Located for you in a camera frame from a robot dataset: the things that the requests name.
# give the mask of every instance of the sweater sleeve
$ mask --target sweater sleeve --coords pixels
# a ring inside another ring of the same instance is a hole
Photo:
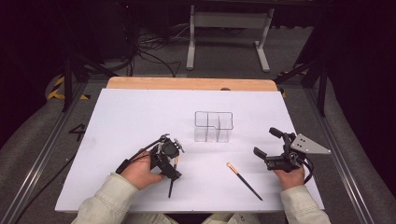
[[[96,194],[81,204],[73,223],[121,223],[137,192],[138,189],[128,180],[112,173]]]
[[[306,186],[286,189],[280,193],[289,224],[331,223],[325,212],[318,208]]]

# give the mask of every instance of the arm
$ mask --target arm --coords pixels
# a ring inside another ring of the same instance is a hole
[[[85,200],[73,221],[79,223],[121,223],[141,189],[160,182],[163,177],[150,172],[148,152],[140,154],[120,175],[112,173],[94,197]]]
[[[286,217],[289,224],[301,223],[330,223],[325,212],[318,208],[318,204],[311,197],[304,185],[304,168],[286,173],[275,170],[283,191],[280,193]]]

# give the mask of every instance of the hand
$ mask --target hand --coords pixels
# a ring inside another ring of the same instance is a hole
[[[163,180],[162,175],[155,175],[150,171],[150,164],[149,152],[144,151],[120,175],[129,180],[138,189],[145,189],[149,185]]]
[[[283,190],[304,184],[305,172],[303,167],[300,167],[298,170],[293,170],[290,173],[286,173],[283,170],[274,170],[274,173],[279,178]]]

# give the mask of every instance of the black cable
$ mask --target black cable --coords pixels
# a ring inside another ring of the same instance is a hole
[[[314,163],[309,160],[308,158],[306,158],[306,161],[303,161],[301,159],[297,159],[298,162],[301,162],[304,166],[306,166],[306,168],[308,168],[309,170],[309,175],[306,177],[306,179],[304,180],[304,184],[306,184],[311,178],[312,178],[312,174],[314,172]]]
[[[37,199],[38,196],[58,177],[58,175],[61,174],[61,172],[67,167],[67,165],[70,164],[70,162],[74,160],[74,158],[76,157],[76,154],[77,153],[75,153],[70,158],[70,160],[61,168],[61,170],[59,170],[58,173],[56,173],[55,176],[30,200],[30,202],[24,206],[23,210],[18,215],[18,218],[15,220],[14,224],[17,224],[20,221],[20,219],[23,216],[23,214],[30,207],[30,205],[32,205],[32,203],[35,201],[35,199]]]
[[[151,56],[151,57],[157,59],[158,61],[160,61],[161,63],[163,63],[163,64],[164,64],[166,67],[168,67],[169,70],[171,71],[172,77],[176,77],[174,71],[172,70],[172,68],[171,68],[166,62],[164,62],[164,61],[161,60],[160,58],[158,58],[158,57],[156,57],[156,56],[154,56],[154,55],[152,55],[152,54],[149,54],[149,53],[147,53],[147,52],[144,52],[144,51],[139,51],[139,52],[140,52],[140,53],[143,53],[143,54],[147,54],[148,56]]]

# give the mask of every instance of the white paper sheet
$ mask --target white paper sheet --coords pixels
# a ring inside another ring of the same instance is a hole
[[[232,112],[230,141],[194,142],[195,111]],[[278,156],[283,151],[283,140],[269,134],[271,127],[295,133],[279,92],[104,89],[55,210],[76,212],[124,159],[164,133],[177,138],[186,151],[180,153],[177,165],[182,177],[175,181],[170,199],[167,178],[139,191],[132,212],[283,210],[277,177],[253,154],[254,147],[268,156]],[[226,166],[228,161],[263,201]],[[323,208],[314,179],[307,187]]]

